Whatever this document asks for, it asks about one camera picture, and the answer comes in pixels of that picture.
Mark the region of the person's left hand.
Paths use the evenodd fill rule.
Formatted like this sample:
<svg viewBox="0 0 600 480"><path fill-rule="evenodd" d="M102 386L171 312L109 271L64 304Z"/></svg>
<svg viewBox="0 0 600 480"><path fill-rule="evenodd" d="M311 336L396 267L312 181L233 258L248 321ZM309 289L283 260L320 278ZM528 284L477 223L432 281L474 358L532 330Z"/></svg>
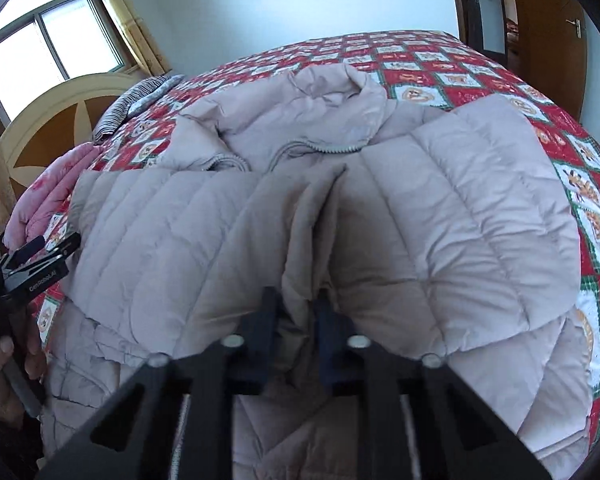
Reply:
<svg viewBox="0 0 600 480"><path fill-rule="evenodd" d="M27 378L39 380L46 372L47 361L42 348L38 323L27 315L16 323L16 339L11 336L0 338L0 422L10 428L22 426L26 408L18 394L23 377L14 360L16 348L24 350L24 374Z"/></svg>

